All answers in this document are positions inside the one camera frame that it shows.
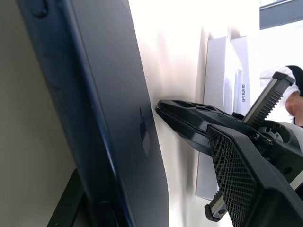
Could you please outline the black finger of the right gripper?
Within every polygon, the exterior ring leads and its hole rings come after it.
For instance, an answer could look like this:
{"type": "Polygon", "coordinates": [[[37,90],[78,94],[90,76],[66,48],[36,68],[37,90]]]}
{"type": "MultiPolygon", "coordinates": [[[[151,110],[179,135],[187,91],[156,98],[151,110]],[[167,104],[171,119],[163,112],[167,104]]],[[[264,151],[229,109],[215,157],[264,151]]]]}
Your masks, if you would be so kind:
{"type": "Polygon", "coordinates": [[[206,134],[209,124],[230,128],[242,134],[248,133],[246,124],[211,105],[181,100],[160,100],[156,105],[156,112],[174,131],[181,134],[186,130],[206,134]]]}
{"type": "Polygon", "coordinates": [[[182,137],[190,146],[198,152],[211,155],[211,148],[207,133],[196,129],[184,120],[174,116],[164,109],[155,108],[156,113],[164,120],[164,122],[180,137],[182,137]]]}

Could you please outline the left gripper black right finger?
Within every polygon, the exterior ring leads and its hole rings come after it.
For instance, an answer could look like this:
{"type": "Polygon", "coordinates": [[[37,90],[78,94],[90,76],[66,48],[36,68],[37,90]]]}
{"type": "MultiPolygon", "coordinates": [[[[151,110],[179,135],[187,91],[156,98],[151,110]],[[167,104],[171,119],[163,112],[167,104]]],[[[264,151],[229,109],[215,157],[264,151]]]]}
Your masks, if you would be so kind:
{"type": "Polygon", "coordinates": [[[212,124],[207,134],[234,227],[303,227],[303,201],[246,135],[212,124]]]}

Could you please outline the white phone box base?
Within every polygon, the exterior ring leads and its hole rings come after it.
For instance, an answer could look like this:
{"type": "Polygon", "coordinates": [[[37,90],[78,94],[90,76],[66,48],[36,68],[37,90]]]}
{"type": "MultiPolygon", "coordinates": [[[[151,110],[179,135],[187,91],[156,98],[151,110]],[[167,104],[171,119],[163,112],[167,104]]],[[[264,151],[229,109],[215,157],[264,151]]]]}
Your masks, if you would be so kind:
{"type": "MultiPolygon", "coordinates": [[[[200,47],[197,65],[196,101],[223,108],[223,72],[226,37],[217,38],[214,41],[210,31],[201,29],[200,47]]],[[[199,153],[196,196],[212,200],[217,192],[214,166],[212,158],[199,153]]]]}

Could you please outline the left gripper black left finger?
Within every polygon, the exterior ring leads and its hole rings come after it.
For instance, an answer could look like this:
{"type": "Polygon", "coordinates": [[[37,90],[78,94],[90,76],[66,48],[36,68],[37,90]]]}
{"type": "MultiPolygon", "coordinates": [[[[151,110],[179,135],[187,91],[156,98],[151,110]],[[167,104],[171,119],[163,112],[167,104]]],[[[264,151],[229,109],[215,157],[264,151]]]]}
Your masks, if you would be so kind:
{"type": "Polygon", "coordinates": [[[98,227],[76,169],[68,180],[47,227],[98,227]]]}

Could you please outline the person in white shirt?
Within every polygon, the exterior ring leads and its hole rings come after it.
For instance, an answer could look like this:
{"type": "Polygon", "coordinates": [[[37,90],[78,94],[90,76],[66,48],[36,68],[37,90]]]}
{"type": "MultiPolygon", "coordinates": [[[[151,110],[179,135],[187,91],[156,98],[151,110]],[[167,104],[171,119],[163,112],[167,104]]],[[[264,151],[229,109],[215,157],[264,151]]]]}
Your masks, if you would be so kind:
{"type": "Polygon", "coordinates": [[[267,120],[293,123],[303,128],[303,69],[295,65],[278,66],[260,74],[262,91],[272,79],[275,72],[286,74],[295,79],[283,93],[279,103],[268,115],[267,120]]]}

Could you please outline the dark grey background panel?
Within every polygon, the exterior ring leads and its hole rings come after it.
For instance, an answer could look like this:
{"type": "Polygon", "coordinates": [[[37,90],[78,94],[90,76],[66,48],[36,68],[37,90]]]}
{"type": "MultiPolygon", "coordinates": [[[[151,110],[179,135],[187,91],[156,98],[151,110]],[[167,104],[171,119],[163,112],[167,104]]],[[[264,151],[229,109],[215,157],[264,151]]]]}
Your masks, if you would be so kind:
{"type": "Polygon", "coordinates": [[[260,30],[302,20],[303,0],[278,0],[259,8],[260,30]]]}

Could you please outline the dark blue smartphone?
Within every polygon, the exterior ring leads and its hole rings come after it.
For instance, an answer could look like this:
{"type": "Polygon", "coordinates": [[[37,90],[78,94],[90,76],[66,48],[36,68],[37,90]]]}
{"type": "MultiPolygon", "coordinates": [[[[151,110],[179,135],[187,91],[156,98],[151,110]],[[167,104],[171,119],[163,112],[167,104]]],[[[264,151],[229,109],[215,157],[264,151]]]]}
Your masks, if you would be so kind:
{"type": "Polygon", "coordinates": [[[169,227],[167,178],[128,0],[17,0],[101,227],[169,227]]]}

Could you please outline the white phone box lid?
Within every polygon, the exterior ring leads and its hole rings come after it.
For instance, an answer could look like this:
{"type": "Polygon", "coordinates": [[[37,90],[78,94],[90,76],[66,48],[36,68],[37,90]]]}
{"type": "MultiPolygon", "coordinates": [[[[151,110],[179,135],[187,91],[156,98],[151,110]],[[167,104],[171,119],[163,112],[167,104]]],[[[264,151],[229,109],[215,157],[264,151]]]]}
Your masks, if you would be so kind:
{"type": "Polygon", "coordinates": [[[250,109],[250,79],[249,79],[249,58],[248,58],[248,38],[243,36],[231,40],[231,44],[238,56],[242,66],[242,84],[239,94],[242,115],[246,115],[250,109]]]}

